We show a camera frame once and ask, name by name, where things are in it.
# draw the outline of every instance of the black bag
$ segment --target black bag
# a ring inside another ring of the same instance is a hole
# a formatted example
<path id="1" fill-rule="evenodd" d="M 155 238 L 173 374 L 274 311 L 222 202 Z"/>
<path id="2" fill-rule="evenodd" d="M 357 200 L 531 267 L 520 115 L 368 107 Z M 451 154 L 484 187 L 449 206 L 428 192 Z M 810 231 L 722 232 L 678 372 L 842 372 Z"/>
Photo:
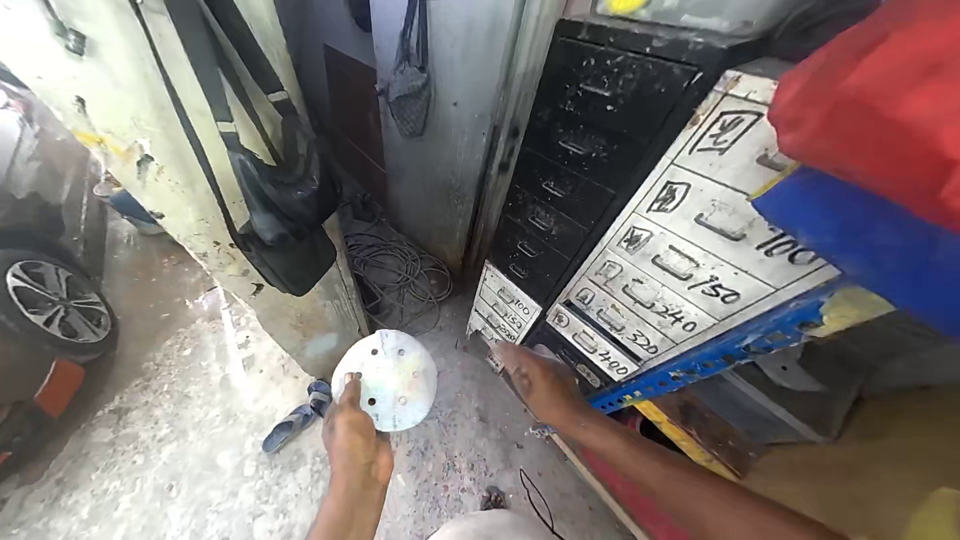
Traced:
<path id="1" fill-rule="evenodd" d="M 334 189 L 334 201 L 322 204 L 324 197 L 319 187 L 329 182 L 321 183 L 318 177 L 310 176 L 310 172 L 314 170 L 312 168 L 314 164 L 319 167 L 316 146 L 312 144 L 312 134 L 302 126 L 298 117 L 295 118 L 296 108 L 280 86 L 281 90 L 267 95 L 285 122 L 285 125 L 281 126 L 284 135 L 284 157 L 287 161 L 282 161 L 278 155 L 275 155 L 274 159 L 277 163 L 283 162 L 284 166 L 268 165 L 256 154 L 244 148 L 233 123 L 233 115 L 221 80 L 221 70 L 248 111 L 254 125 L 257 126 L 268 149 L 272 154 L 276 153 L 270 139 L 266 137 L 262 122 L 253 111 L 250 96 L 239 84 L 239 77 L 227 60 L 212 27 L 205 18 L 201 5 L 197 0 L 167 0 L 170 19 L 177 28 L 183 49 L 217 122 L 221 139 L 228 150 L 230 164 L 240 184 L 244 202 L 250 211 L 250 221 L 241 226 L 238 231 L 230 217 L 227 202 L 217 184 L 213 168 L 197 131 L 190 122 L 183 102 L 156 50 L 156 43 L 139 4 L 137 0 L 130 0 L 130 4 L 146 35 L 174 110 L 204 171 L 234 245 L 247 257 L 268 284 L 281 292 L 303 296 L 329 270 L 337 257 L 336 248 L 324 231 L 323 221 L 336 209 L 339 193 Z M 254 79 L 259 77 L 261 81 L 258 83 L 261 84 L 265 71 L 260 68 L 250 69 L 250 71 L 252 75 L 254 72 L 259 73 L 254 76 Z M 269 71 L 276 78 L 272 67 Z M 326 216 L 313 213 L 314 210 L 319 212 L 325 207 L 332 207 Z"/>
<path id="2" fill-rule="evenodd" d="M 417 48 L 410 39 L 417 21 Z M 387 106 L 396 130 L 412 138 L 423 135 L 433 88 L 428 70 L 426 0 L 407 0 L 407 13 L 396 45 L 396 64 L 387 86 Z"/>

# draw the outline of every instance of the black wire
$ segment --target black wire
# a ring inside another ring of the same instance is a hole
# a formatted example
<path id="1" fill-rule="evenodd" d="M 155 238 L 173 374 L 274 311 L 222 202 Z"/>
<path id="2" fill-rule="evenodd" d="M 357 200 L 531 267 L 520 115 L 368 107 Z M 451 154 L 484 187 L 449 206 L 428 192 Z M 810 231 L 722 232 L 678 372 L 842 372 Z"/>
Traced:
<path id="1" fill-rule="evenodd" d="M 546 515 L 550 518 L 550 523 L 547 523 L 547 521 L 543 519 L 543 515 L 540 514 L 540 510 L 537 509 L 537 505 L 534 504 L 533 498 L 530 497 L 530 487 L 527 486 L 528 481 L 530 482 L 530 485 L 534 486 L 534 491 L 537 492 L 537 495 L 540 496 L 540 500 L 543 501 L 543 506 L 546 507 Z M 557 538 L 560 538 L 560 540 L 566 540 L 554 528 L 553 512 L 550 511 L 550 504 L 547 503 L 546 498 L 540 492 L 540 489 L 534 483 L 533 479 L 530 478 L 530 475 L 528 475 L 527 472 L 523 470 L 523 467 L 520 467 L 520 484 L 523 486 L 523 489 L 526 490 L 527 501 L 530 501 L 530 505 L 534 507 L 534 512 L 537 513 L 537 517 L 539 517 L 540 520 L 543 522 L 543 524 L 550 529 L 550 532 L 553 533 L 554 536 L 556 536 Z"/>
<path id="2" fill-rule="evenodd" d="M 396 239 L 370 233 L 380 223 L 390 229 Z M 453 280 L 445 264 L 415 246 L 379 216 L 364 231 L 345 234 L 344 239 L 350 269 L 375 296 L 372 302 L 364 304 L 373 321 L 383 328 L 404 330 L 432 311 L 436 315 L 433 324 L 426 330 L 410 333 L 421 335 L 436 328 L 440 323 L 440 302 L 453 290 Z M 441 292 L 434 292 L 429 273 L 440 274 L 445 280 Z M 381 315 L 385 311 L 393 314 L 389 321 L 392 324 L 381 320 L 375 311 Z"/>

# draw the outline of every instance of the car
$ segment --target car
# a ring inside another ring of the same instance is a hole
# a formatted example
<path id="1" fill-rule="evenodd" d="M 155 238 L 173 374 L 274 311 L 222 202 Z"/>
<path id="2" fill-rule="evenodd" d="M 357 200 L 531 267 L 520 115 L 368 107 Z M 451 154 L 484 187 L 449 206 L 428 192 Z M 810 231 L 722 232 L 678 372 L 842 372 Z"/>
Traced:
<path id="1" fill-rule="evenodd" d="M 116 346 L 100 290 L 102 165 L 0 65 L 0 468 L 66 409 Z"/>

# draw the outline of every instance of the shoulder strap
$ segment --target shoulder strap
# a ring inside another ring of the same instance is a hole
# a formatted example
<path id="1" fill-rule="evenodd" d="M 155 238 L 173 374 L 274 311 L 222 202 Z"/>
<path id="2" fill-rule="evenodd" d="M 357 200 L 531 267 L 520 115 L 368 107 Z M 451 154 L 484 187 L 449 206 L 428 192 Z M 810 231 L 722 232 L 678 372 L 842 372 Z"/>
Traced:
<path id="1" fill-rule="evenodd" d="M 267 99 L 274 105 L 280 116 L 297 114 L 297 108 L 290 99 L 290 94 L 283 87 L 283 82 L 277 76 L 274 67 L 267 59 L 263 49 L 253 35 L 247 19 L 240 13 L 233 0 L 199 0 L 209 9 L 211 15 L 224 31 L 230 45 L 236 49 L 247 70 L 250 71 L 253 81 L 267 94 Z"/>
<path id="2" fill-rule="evenodd" d="M 233 223 L 233 218 L 230 217 L 230 210 L 227 207 L 227 201 L 224 199 L 224 194 L 220 190 L 220 186 L 217 184 L 216 176 L 213 174 L 213 167 L 210 165 L 210 159 L 206 155 L 203 145 L 200 142 L 200 136 L 197 135 L 197 130 L 194 129 L 193 123 L 190 122 L 190 117 L 186 113 L 186 109 L 183 106 L 183 102 L 180 100 L 180 96 L 177 94 L 177 90 L 174 88 L 173 82 L 170 80 L 170 74 L 167 73 L 166 67 L 163 65 L 163 60 L 160 58 L 159 52 L 156 50 L 156 43 L 154 42 L 154 37 L 150 33 L 150 28 L 147 26 L 147 21 L 143 17 L 143 12 L 140 10 L 140 5 L 137 0 L 130 0 L 130 5 L 133 8 L 133 13 L 136 15 L 137 22 L 140 23 L 140 28 L 143 30 L 143 34 L 147 38 L 147 43 L 150 45 L 150 52 L 154 56 L 154 61 L 156 62 L 156 67 L 160 72 L 160 78 L 163 80 L 163 85 L 166 87 L 167 94 L 170 96 L 170 101 L 173 103 L 174 111 L 177 113 L 177 119 L 180 121 L 180 125 L 183 127 L 183 132 L 186 135 L 187 140 L 190 142 L 190 147 L 193 149 L 194 154 L 197 156 L 197 162 L 200 164 L 201 170 L 204 171 L 204 176 L 206 177 L 206 182 L 210 186 L 210 190 L 213 191 L 213 198 L 217 201 L 217 208 L 220 209 L 221 215 L 224 218 L 224 224 L 227 226 L 227 233 L 230 238 L 233 240 L 233 243 L 241 249 L 244 249 L 243 238 L 237 232 L 236 225 Z M 219 84 L 220 74 L 216 70 L 213 70 L 213 73 L 216 74 Z M 207 101 L 210 102 L 210 108 L 214 109 L 214 102 L 210 101 L 207 97 Z M 229 124 L 233 123 L 233 115 L 230 114 L 230 108 L 227 104 L 227 96 L 224 94 L 222 104 L 217 100 L 217 110 L 214 112 L 214 117 L 217 119 L 217 125 L 220 126 L 221 118 Z M 236 137 L 236 144 L 240 144 L 239 136 Z"/>

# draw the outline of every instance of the hanging bag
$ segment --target hanging bag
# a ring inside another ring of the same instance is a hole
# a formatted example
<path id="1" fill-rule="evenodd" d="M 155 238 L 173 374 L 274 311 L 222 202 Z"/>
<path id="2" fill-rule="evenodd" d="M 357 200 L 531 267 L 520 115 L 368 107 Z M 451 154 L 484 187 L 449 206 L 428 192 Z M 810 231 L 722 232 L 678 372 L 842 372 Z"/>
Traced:
<path id="1" fill-rule="evenodd" d="M 416 49 L 410 39 L 417 23 Z M 423 135 L 433 93 L 428 70 L 426 0 L 407 0 L 396 46 L 396 64 L 387 86 L 387 106 L 396 130 L 407 138 Z"/>
<path id="2" fill-rule="evenodd" d="M 279 204 L 277 198 L 272 197 L 269 193 L 271 183 L 278 181 L 278 179 L 264 180 L 264 174 L 272 172 L 272 169 L 264 169 L 264 167 L 271 167 L 271 165 L 263 163 L 253 152 L 240 143 L 240 136 L 233 122 L 233 115 L 221 79 L 221 69 L 245 108 L 250 104 L 250 96 L 246 94 L 242 86 L 238 85 L 239 77 L 230 63 L 225 61 L 226 55 L 219 47 L 217 37 L 207 23 L 200 4 L 196 0 L 167 0 L 166 2 L 167 11 L 178 31 L 183 50 L 210 106 L 210 112 L 217 123 L 220 137 L 227 147 L 230 165 L 243 193 L 244 203 L 250 212 L 250 220 L 242 225 L 239 230 L 230 216 L 227 202 L 217 184 L 213 167 L 200 142 L 200 137 L 197 135 L 197 131 L 190 121 L 183 102 L 177 94 L 177 90 L 174 88 L 156 49 L 156 43 L 144 19 L 143 12 L 140 10 L 137 0 L 130 0 L 130 4 L 147 38 L 174 111 L 177 113 L 184 134 L 190 142 L 190 146 L 197 157 L 197 162 L 204 172 L 210 190 L 213 192 L 217 207 L 223 216 L 227 232 L 234 245 L 269 285 L 281 292 L 295 296 L 306 294 L 333 265 L 337 257 L 336 248 L 321 224 L 317 224 L 316 220 L 307 220 L 313 221 L 315 225 L 309 226 L 307 221 L 299 220 L 297 213 L 292 211 L 291 208 L 282 209 L 280 207 L 282 200 Z M 278 111 L 289 107 L 293 112 L 296 112 L 292 103 L 289 103 L 288 106 L 283 101 L 282 98 L 275 101 L 275 108 Z M 255 114 L 251 114 L 251 119 L 253 119 L 254 124 L 259 123 Z M 261 133 L 261 136 L 264 136 L 262 123 L 257 127 L 257 130 Z M 268 148 L 272 148 L 268 138 L 265 138 L 264 142 Z"/>

